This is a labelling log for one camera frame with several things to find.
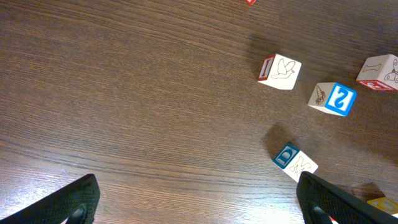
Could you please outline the wooden block green yellow sides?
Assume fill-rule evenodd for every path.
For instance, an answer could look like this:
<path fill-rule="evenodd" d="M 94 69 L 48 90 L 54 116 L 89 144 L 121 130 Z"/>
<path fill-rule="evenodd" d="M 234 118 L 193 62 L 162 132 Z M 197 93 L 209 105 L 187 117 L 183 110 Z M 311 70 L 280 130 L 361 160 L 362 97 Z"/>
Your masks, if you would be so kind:
<path fill-rule="evenodd" d="M 388 197 L 381 197 L 373 200 L 368 200 L 367 203 L 397 218 L 398 204 L 393 199 Z"/>

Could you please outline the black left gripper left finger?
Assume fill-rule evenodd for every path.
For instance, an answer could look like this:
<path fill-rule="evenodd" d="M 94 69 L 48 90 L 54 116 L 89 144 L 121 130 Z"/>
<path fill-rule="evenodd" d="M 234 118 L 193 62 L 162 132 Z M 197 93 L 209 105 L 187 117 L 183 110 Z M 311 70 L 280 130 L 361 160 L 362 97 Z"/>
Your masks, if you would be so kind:
<path fill-rule="evenodd" d="M 4 218 L 1 223 L 92 224 L 100 199 L 94 174 L 87 174 L 56 192 Z"/>

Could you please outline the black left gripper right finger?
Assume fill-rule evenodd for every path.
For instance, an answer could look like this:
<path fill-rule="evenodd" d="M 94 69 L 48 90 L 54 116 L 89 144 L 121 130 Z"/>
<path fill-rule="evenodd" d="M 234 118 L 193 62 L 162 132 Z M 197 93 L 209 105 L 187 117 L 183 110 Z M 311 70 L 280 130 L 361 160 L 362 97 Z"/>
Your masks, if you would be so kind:
<path fill-rule="evenodd" d="M 296 189 L 305 224 L 397 224 L 397 218 L 303 171 Z"/>

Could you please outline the wooden block letter M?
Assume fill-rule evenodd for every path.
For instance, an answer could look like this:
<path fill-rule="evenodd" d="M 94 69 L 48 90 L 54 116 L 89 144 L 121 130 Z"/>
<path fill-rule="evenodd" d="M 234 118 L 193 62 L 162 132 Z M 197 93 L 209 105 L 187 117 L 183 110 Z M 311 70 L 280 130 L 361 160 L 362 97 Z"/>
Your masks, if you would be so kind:
<path fill-rule="evenodd" d="M 313 174 L 318 169 L 317 163 L 291 144 L 286 144 L 273 158 L 273 162 L 296 182 L 303 171 Z"/>

